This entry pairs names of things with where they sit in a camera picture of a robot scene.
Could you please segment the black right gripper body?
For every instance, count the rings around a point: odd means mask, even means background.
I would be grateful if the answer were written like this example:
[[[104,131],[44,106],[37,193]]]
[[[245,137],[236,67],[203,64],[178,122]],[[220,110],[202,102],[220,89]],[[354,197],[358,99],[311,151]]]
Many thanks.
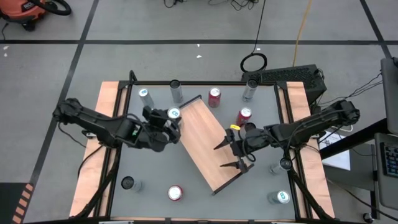
[[[233,143],[234,156],[243,157],[270,145],[270,127],[268,126],[262,129],[240,126],[238,136],[242,139]]]

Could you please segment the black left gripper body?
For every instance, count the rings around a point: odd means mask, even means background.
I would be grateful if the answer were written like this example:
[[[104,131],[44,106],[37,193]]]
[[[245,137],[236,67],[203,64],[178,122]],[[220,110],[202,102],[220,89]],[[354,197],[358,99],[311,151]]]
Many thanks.
[[[162,152],[167,144],[178,142],[170,142],[169,137],[164,133],[164,129],[151,126],[151,123],[145,122],[141,124],[142,131],[139,134],[139,145],[142,148],[152,149],[155,152]]]

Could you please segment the blue silver Red Bull can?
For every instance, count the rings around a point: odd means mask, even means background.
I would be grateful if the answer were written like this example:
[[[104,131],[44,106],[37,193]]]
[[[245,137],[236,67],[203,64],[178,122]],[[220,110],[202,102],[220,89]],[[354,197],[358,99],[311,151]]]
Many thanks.
[[[173,107],[169,108],[167,111],[167,115],[168,115],[169,119],[171,119],[172,121],[175,121],[180,126],[180,124],[182,122],[182,116],[181,116],[179,107],[173,106]]]
[[[271,204],[287,204],[290,202],[290,194],[285,190],[273,191],[267,194],[267,199]]]
[[[138,95],[139,95],[140,99],[142,100],[144,106],[154,108],[154,101],[153,101],[147,88],[141,88],[138,91]]]

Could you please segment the red soda can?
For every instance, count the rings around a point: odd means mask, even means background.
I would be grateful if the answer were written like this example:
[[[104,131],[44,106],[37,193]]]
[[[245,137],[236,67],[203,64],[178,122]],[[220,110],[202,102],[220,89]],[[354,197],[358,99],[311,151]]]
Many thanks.
[[[179,201],[183,197],[183,189],[179,185],[172,185],[167,191],[168,198],[172,201]]]
[[[208,92],[208,105],[212,108],[219,107],[221,102],[221,90],[218,87],[211,87]]]
[[[236,124],[238,126],[242,126],[243,124],[247,123],[252,116],[252,110],[248,107],[243,107],[239,110]]]

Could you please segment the silver blue Celsius can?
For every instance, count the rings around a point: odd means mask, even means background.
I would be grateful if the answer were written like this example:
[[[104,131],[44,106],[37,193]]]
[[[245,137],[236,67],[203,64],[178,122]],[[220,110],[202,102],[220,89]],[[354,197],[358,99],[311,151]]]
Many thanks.
[[[292,168],[293,168],[292,161],[287,157],[283,157],[279,162],[269,167],[269,172],[273,175],[279,175],[283,172],[291,170]]]
[[[139,192],[142,189],[143,183],[141,179],[135,179],[131,176],[125,176],[121,181],[121,187],[124,190],[132,190]]]
[[[254,94],[257,90],[258,84],[259,84],[258,81],[255,79],[249,79],[246,82],[246,87],[245,87],[243,95],[242,95],[243,101],[248,102],[253,99]]]

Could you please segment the wooden shelf with black legs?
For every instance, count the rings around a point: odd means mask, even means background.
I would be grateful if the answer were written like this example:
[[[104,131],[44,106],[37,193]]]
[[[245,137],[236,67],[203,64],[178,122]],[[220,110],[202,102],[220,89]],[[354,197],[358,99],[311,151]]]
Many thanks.
[[[215,149],[226,136],[222,125],[198,95],[180,106],[182,116],[180,142],[198,167],[215,195],[242,175],[229,145]]]

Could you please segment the wooden table side panel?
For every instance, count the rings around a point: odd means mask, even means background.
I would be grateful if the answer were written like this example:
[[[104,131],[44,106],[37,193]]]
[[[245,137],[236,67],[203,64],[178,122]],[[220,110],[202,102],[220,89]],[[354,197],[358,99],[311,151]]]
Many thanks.
[[[294,121],[310,116],[310,109],[302,82],[287,82],[290,106]],[[305,181],[317,203],[331,217],[335,218],[317,141],[311,139],[300,151]]]
[[[98,95],[95,110],[107,116],[112,116],[115,111],[118,115],[123,112],[115,104],[119,101],[118,82],[103,82]],[[70,217],[80,213],[86,204],[94,196],[104,177],[110,173],[116,156],[115,149],[101,147],[99,142],[93,138],[86,142],[84,160],[80,175],[78,176],[75,194],[73,197]]]

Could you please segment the white paper sheet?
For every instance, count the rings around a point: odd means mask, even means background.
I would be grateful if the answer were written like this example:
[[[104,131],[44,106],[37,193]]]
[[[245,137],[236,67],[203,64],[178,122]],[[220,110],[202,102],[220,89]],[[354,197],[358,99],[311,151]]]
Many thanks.
[[[345,138],[339,133],[333,133],[326,131],[326,134],[319,139],[318,146],[322,151],[325,147]],[[326,159],[322,159],[323,165],[339,168],[343,170],[351,170],[350,154],[349,150],[336,154]]]

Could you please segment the black desk edge bar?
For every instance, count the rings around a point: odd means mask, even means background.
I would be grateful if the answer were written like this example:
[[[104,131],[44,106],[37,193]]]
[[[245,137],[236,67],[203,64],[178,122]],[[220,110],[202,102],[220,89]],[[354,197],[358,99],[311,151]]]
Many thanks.
[[[348,137],[345,137],[333,144],[324,147],[320,150],[321,159],[327,159],[331,156],[344,152],[352,147],[363,144],[367,141],[374,139],[374,135],[377,133],[388,134],[387,119],[384,118],[367,128],[364,128]]]

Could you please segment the grey laptop with keyboard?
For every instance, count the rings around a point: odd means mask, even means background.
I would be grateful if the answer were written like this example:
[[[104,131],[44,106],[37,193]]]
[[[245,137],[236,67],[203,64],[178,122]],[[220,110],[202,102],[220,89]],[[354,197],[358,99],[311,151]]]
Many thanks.
[[[398,210],[398,137],[377,133],[374,140],[380,202]]]

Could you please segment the grey monitor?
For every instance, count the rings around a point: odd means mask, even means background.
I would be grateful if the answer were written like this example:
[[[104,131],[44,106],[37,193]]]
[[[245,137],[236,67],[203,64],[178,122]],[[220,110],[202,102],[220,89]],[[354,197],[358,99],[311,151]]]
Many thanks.
[[[398,57],[381,60],[387,127],[398,133]]]

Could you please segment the black orange striped floor plate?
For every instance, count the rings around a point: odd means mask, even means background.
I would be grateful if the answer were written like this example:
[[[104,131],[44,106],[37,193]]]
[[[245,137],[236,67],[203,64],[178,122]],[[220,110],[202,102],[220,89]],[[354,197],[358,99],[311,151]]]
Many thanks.
[[[0,224],[23,224],[34,185],[0,182]]]

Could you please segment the orange shop vacuum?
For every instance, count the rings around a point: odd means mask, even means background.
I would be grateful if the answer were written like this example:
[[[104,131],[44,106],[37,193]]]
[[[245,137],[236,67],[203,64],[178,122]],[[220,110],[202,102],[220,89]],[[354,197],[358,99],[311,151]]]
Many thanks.
[[[47,12],[69,16],[72,9],[65,0],[0,0],[0,18],[20,24],[29,32],[35,30],[35,23]]]

